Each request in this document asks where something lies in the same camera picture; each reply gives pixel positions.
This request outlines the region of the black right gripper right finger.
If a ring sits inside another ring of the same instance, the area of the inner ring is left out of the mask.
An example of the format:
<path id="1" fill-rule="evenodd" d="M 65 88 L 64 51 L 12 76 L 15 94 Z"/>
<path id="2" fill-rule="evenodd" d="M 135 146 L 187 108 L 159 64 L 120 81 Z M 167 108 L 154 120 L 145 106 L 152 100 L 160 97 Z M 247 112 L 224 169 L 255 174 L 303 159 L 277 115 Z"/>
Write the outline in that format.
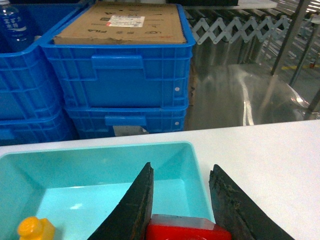
<path id="1" fill-rule="evenodd" d="M 292 240 L 217 164 L 209 175 L 215 223 L 233 240 Z"/>

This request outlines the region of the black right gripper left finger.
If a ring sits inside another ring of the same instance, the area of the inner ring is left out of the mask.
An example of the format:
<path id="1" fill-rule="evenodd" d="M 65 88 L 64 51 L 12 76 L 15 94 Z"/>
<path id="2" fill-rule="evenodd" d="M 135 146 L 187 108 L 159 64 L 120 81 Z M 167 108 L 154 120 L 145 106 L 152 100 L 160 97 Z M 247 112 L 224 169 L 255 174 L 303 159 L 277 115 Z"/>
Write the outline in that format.
<path id="1" fill-rule="evenodd" d="M 151 220 L 154 169 L 147 162 L 118 205 L 89 236 L 90 240 L 143 240 Z"/>

